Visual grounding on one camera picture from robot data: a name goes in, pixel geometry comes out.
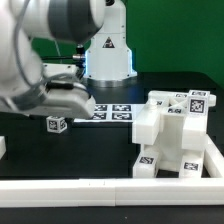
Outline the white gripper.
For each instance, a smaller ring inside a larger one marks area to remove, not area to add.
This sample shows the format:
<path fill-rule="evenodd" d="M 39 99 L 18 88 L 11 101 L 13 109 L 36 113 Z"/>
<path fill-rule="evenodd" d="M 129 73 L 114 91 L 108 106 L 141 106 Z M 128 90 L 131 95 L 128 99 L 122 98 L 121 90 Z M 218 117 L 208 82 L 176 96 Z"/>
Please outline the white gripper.
<path fill-rule="evenodd" d="M 29 115 L 90 119 L 96 101 L 82 83 L 84 69 L 69 64 L 44 64 L 45 77 L 51 78 L 44 102 L 28 110 Z"/>

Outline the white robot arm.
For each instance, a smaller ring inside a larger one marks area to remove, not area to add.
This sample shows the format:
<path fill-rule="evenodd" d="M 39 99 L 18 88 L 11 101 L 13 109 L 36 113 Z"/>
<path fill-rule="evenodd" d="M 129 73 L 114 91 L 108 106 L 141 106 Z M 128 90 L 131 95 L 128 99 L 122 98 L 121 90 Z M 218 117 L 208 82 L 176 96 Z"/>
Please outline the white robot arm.
<path fill-rule="evenodd" d="M 0 112 L 87 119 L 136 76 L 122 0 L 0 0 Z"/>

